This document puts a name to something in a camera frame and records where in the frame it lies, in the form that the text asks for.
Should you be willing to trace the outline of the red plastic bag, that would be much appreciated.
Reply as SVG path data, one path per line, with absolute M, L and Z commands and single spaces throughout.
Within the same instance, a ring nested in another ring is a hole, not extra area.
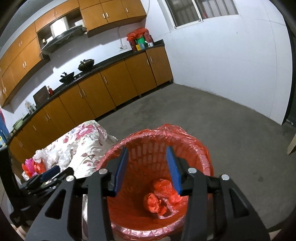
M 34 164 L 35 172 L 34 173 L 30 173 L 30 172 L 25 171 L 24 167 L 25 167 L 25 164 L 22 164 L 22 169 L 29 178 L 46 172 L 46 169 L 45 169 L 45 166 L 43 163 L 39 164 L 39 163 L 35 162 L 35 164 Z

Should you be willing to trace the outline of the magenta plastic bag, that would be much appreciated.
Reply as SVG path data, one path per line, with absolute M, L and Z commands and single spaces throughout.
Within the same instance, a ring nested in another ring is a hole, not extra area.
M 30 172 L 30 173 L 34 173 L 35 172 L 34 164 L 35 164 L 35 162 L 34 162 L 33 158 L 26 159 L 24 170 L 27 172 Z

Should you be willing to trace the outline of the red plastic bag trash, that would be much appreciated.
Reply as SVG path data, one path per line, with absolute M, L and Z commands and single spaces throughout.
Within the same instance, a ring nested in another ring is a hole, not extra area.
M 169 180 L 157 179 L 153 181 L 152 185 L 154 194 L 158 198 L 168 201 L 170 205 L 176 205 L 184 201 Z

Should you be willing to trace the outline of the white plastic bag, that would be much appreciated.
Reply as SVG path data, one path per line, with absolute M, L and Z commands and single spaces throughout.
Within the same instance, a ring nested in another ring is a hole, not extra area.
M 33 160 L 36 163 L 43 163 L 45 166 L 47 166 L 48 164 L 48 153 L 46 151 L 46 149 L 41 149 L 41 150 L 36 150 L 34 156 L 33 156 Z

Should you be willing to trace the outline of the red lined trash basket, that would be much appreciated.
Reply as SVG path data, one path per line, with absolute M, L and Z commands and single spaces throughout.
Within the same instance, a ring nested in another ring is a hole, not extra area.
M 177 233 L 184 225 L 187 197 L 174 205 L 161 198 L 162 204 L 168 207 L 164 216 L 144 207 L 144 197 L 154 190 L 152 183 L 159 179 L 171 180 L 166 161 L 168 146 L 189 166 L 205 175 L 214 175 L 208 149 L 181 127 L 170 124 L 129 135 L 109 149 L 96 165 L 97 170 L 105 168 L 110 160 L 119 157 L 122 148 L 128 149 L 129 160 L 121 190 L 116 197 L 107 199 L 113 233 L 124 240 L 160 240 Z

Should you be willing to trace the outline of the lower wooden kitchen cabinets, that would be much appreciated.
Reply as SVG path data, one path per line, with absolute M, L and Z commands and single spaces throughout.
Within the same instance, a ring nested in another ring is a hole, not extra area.
M 173 81 L 162 41 L 139 52 L 128 51 L 96 65 L 91 72 L 62 85 L 11 137 L 8 147 L 19 163 L 79 124 Z

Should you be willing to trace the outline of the wooden kitchen cabinets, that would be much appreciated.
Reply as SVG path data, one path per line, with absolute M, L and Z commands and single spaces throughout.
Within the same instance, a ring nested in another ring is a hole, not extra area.
M 53 38 L 82 25 L 85 34 L 98 33 L 137 23 L 147 16 L 139 0 L 65 1 L 33 21 L 1 57 L 1 106 L 10 103 L 25 82 L 45 63 L 49 55 L 41 49 Z
M 91 72 L 62 85 L 11 137 L 8 147 L 19 163 L 79 124 L 173 81 L 162 41 L 139 52 L 128 51 L 96 65 Z

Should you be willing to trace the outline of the upper wooden kitchen cabinets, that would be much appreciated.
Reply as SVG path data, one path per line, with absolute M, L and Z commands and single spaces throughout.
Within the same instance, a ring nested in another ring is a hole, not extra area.
M 1 57 L 1 106 L 10 103 L 25 82 L 45 63 L 49 55 L 41 49 L 53 38 L 82 25 L 85 34 L 98 33 L 137 23 L 147 16 L 139 0 L 65 1 L 33 21 Z

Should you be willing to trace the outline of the glass jar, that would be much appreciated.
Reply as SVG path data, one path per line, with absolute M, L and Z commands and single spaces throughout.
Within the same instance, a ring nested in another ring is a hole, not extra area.
M 34 113 L 35 107 L 29 101 L 25 101 L 25 107 L 29 114 Z

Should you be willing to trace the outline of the dark cutting board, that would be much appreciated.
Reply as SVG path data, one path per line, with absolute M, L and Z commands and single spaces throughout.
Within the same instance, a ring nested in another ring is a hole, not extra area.
M 37 93 L 33 95 L 33 99 L 37 108 L 42 106 L 49 98 L 50 94 L 46 86 L 43 86 Z

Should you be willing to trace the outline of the red bottle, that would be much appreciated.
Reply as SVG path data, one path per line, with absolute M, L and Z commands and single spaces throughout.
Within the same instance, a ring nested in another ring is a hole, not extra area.
M 54 94 L 53 89 L 49 86 L 48 86 L 48 92 L 49 92 L 50 96 L 53 96 L 53 94 Z

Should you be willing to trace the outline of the black wok pan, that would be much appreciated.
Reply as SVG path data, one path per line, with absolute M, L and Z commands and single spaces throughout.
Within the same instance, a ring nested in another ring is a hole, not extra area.
M 61 83 L 70 83 L 74 80 L 74 72 L 67 74 L 63 72 L 61 75 L 61 79 L 59 80 Z

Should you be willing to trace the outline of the black range hood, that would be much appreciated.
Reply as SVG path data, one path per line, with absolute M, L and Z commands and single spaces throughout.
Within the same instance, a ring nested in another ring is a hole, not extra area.
M 62 34 L 56 36 L 48 42 L 42 49 L 41 54 L 50 55 L 63 47 L 65 44 L 71 42 L 72 40 L 84 35 L 87 32 L 87 29 L 82 25 L 72 27 L 69 30 L 66 30 Z

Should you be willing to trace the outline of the red bag with boxes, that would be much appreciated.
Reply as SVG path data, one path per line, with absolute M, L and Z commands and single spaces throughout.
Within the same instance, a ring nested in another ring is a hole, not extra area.
M 146 28 L 138 28 L 126 35 L 133 52 L 144 50 L 154 46 L 153 38 Z

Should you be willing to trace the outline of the window with bars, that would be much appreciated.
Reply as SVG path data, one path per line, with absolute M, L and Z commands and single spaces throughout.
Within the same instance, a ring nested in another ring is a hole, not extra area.
M 219 16 L 237 15 L 232 0 L 168 0 L 165 1 L 174 28 Z

